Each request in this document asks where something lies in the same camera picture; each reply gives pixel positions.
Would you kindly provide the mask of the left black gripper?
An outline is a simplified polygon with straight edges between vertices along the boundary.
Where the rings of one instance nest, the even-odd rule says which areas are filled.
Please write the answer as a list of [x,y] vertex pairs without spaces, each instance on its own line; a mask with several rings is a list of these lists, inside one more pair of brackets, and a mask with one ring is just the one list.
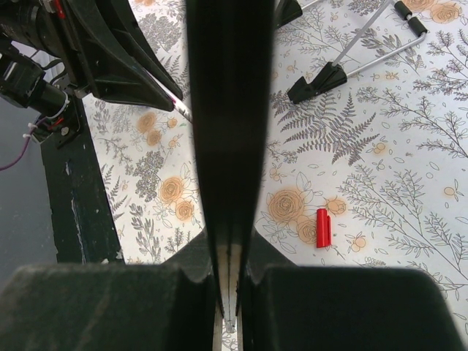
[[78,98],[172,111],[183,96],[128,1],[2,1],[1,35],[60,59]]

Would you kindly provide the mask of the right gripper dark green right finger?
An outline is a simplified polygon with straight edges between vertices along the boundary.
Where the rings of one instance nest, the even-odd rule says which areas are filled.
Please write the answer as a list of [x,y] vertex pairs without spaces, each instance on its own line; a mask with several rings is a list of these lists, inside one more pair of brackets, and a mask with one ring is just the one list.
[[465,349],[421,271],[298,266],[255,234],[246,273],[241,350]]

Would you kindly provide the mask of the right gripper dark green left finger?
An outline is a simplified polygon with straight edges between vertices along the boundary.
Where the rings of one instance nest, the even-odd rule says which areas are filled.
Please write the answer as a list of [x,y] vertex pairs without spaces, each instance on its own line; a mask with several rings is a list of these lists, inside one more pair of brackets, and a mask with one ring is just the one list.
[[158,265],[16,270],[1,293],[3,350],[217,350],[205,233]]

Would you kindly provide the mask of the red marker cap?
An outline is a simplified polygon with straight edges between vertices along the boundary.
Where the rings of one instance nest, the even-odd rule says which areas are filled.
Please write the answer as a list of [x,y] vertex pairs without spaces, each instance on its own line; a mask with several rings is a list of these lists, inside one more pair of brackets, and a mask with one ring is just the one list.
[[331,218],[326,208],[317,210],[316,239],[317,248],[331,245]]

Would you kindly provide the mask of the red whiteboard marker pen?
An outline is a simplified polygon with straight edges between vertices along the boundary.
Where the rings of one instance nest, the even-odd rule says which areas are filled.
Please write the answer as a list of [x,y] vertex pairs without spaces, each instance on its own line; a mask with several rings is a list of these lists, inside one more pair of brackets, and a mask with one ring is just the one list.
[[191,110],[177,97],[171,97],[174,109],[181,114],[189,123],[192,123]]

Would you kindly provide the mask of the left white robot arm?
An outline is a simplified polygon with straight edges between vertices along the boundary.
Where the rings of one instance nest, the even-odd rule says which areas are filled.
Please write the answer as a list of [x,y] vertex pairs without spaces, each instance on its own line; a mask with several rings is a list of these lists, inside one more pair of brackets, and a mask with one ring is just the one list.
[[[68,81],[45,80],[48,66],[19,42],[56,57]],[[183,92],[162,66],[128,1],[2,1],[1,98],[55,118],[69,96],[171,111]]]

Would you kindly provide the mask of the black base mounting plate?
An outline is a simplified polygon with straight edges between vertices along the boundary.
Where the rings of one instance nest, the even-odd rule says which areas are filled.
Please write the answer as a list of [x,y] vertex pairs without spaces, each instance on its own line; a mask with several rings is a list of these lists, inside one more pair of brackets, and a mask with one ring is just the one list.
[[122,263],[124,254],[83,103],[73,99],[40,144],[60,263]]

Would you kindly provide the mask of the floral patterned table mat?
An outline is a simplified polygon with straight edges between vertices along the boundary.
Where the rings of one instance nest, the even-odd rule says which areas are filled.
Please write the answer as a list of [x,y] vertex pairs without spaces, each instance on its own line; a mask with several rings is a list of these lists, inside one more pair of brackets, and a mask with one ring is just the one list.
[[[384,64],[300,103],[271,93],[255,224],[301,265],[427,273],[466,334],[467,3],[407,5],[429,30],[418,67]],[[167,260],[203,226],[189,122],[94,97],[84,105],[124,261]]]

